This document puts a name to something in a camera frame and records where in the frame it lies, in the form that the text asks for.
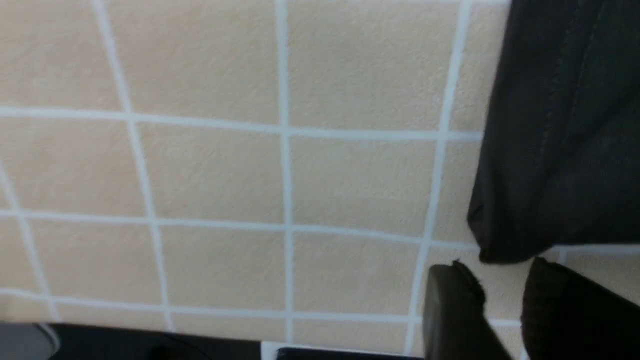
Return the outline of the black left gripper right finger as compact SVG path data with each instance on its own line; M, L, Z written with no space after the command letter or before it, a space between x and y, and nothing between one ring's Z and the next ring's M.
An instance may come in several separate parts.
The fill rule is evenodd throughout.
M531 360L640 357L639 306L541 257L526 278L520 321Z

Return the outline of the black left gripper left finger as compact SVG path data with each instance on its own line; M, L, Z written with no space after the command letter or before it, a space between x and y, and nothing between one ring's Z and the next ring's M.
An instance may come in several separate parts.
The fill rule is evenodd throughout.
M485 317L486 294L459 260L427 272L422 336L426 360L510 360Z

